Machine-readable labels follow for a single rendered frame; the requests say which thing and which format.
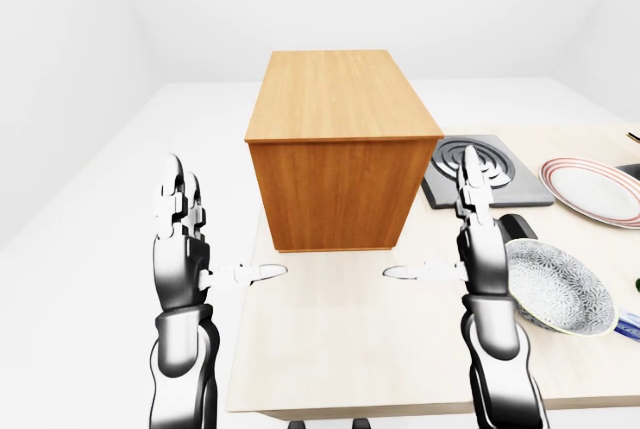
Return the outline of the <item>white plate with red rings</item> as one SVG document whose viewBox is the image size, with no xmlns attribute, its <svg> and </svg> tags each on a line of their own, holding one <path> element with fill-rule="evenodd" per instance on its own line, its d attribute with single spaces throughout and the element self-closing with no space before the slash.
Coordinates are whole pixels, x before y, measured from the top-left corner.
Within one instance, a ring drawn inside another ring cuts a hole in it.
<svg viewBox="0 0 640 429">
<path fill-rule="evenodd" d="M 563 204 L 596 221 L 640 229 L 640 180 L 607 164 L 578 157 L 547 160 L 543 185 Z"/>
</svg>

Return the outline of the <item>patterned grey white bowl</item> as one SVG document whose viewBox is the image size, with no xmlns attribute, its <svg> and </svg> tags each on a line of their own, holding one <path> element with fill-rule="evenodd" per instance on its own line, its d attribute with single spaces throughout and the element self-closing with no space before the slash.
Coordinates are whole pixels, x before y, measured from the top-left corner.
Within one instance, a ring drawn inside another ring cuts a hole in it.
<svg viewBox="0 0 640 429">
<path fill-rule="evenodd" d="M 521 316 L 549 331 L 579 337 L 610 333 L 618 322 L 613 298 L 574 256 L 537 239 L 505 245 L 509 291 Z"/>
</svg>

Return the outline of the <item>blue and white object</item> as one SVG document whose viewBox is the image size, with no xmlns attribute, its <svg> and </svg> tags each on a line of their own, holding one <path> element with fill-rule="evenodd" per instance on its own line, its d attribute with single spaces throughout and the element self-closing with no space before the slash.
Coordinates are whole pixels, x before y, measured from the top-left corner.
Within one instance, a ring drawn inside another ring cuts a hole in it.
<svg viewBox="0 0 640 429">
<path fill-rule="evenodd" d="M 618 323 L 614 331 L 640 342 L 640 316 L 620 310 Z"/>
</svg>

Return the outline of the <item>flat dark stove plate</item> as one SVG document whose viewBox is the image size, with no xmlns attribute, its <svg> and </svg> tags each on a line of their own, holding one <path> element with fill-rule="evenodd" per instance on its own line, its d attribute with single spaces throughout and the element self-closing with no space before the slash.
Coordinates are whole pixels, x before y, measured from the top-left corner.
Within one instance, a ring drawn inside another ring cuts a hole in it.
<svg viewBox="0 0 640 429">
<path fill-rule="evenodd" d="M 432 209 L 453 208 L 456 176 L 464 149 L 473 145 L 491 183 L 492 207 L 549 206 L 554 196 L 496 135 L 449 135 L 434 150 L 421 183 Z"/>
</svg>

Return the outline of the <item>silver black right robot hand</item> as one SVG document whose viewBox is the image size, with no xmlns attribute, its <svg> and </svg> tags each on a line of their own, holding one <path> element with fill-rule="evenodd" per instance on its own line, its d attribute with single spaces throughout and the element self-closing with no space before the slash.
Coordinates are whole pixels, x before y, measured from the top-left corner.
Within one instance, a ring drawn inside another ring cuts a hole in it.
<svg viewBox="0 0 640 429">
<path fill-rule="evenodd" d="M 393 266 L 383 275 L 394 279 L 444 281 L 459 279 L 472 294 L 506 295 L 508 264 L 501 230 L 490 214 L 493 201 L 487 177 L 481 170 L 474 146 L 464 149 L 457 172 L 456 216 L 463 221 L 456 243 L 460 261 L 450 265 L 440 260 L 421 265 Z"/>
</svg>

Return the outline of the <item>wooden cabinet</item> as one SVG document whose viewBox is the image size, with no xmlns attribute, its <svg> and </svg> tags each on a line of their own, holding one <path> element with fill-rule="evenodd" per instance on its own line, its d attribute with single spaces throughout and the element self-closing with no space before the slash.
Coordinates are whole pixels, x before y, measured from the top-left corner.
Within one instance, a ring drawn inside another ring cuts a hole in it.
<svg viewBox="0 0 640 429">
<path fill-rule="evenodd" d="M 442 136 L 387 51 L 274 52 L 245 140 L 276 250 L 394 247 Z"/>
</svg>

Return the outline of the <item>round black knob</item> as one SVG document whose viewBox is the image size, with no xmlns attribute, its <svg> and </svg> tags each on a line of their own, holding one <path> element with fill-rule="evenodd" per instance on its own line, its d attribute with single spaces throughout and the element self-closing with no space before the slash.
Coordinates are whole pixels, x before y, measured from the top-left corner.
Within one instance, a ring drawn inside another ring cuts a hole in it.
<svg viewBox="0 0 640 429">
<path fill-rule="evenodd" d="M 534 239 L 538 236 L 528 222 L 519 214 L 505 214 L 497 220 L 505 243 L 515 239 Z"/>
</svg>

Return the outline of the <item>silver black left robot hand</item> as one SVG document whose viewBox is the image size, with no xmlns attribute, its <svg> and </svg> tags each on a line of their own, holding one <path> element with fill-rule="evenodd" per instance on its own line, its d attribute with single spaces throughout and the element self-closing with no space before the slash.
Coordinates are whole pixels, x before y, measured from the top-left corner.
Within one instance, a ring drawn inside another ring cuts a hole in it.
<svg viewBox="0 0 640 429">
<path fill-rule="evenodd" d="M 166 159 L 155 218 L 154 282 L 164 311 L 202 304 L 211 288 L 248 288 L 289 274 L 286 266 L 277 263 L 212 263 L 211 247 L 202 232 L 207 216 L 199 181 L 173 153 Z"/>
</svg>

